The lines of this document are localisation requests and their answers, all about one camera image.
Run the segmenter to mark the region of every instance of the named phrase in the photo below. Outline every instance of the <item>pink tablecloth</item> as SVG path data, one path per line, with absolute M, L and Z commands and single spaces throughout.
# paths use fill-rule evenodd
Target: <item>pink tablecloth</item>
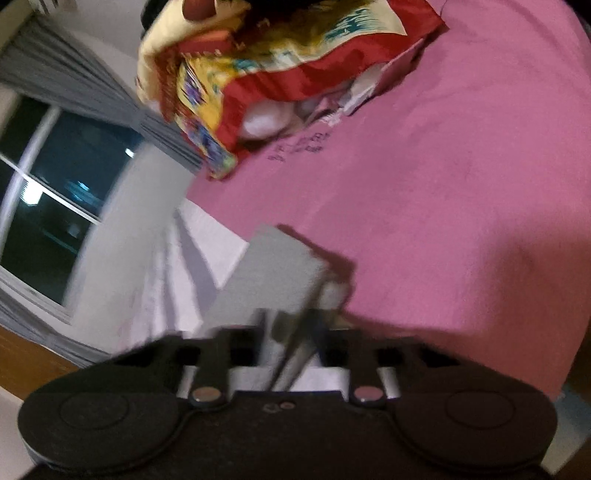
M 243 239 L 283 224 L 350 261 L 349 314 L 555 396 L 591 314 L 591 46 L 560 0 L 442 17 L 392 92 L 187 198 Z

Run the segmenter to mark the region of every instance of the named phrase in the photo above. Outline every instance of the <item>bright light in window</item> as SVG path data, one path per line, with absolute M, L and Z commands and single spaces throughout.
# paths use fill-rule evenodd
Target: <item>bright light in window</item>
M 22 190 L 21 199 L 27 205 L 36 205 L 41 200 L 43 188 L 34 180 L 27 180 L 25 188 Z

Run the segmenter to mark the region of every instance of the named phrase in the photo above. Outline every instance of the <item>window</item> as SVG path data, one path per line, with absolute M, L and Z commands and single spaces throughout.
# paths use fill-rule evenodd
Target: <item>window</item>
M 4 281 L 64 304 L 84 241 L 141 141 L 129 128 L 17 100 L 0 128 Z

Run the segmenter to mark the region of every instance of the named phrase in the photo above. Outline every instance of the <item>gray cloth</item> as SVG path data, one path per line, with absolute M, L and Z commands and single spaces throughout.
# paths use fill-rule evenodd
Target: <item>gray cloth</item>
M 146 108 L 84 45 L 54 21 L 33 16 L 0 52 L 0 83 L 65 111 L 130 127 L 185 168 L 201 156 L 176 124 Z
M 231 390 L 287 390 L 315 353 L 306 320 L 323 310 L 323 322 L 332 322 L 348 293 L 329 265 L 300 241 L 276 228 L 264 227 L 204 318 L 196 337 L 209 337 L 220 327 L 252 325 L 265 310 L 267 331 L 261 366 L 241 369 Z
M 0 325 L 18 336 L 43 345 L 79 367 L 101 362 L 108 354 L 57 333 L 0 289 Z

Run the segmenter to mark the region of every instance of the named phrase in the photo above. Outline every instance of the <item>bed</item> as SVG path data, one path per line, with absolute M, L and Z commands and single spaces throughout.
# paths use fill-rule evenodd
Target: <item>bed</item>
M 353 285 L 343 315 L 555 398 L 591 316 L 591 44 L 561 0 L 431 0 L 449 30 L 353 116 L 197 175 L 120 347 L 203 321 L 260 225 Z

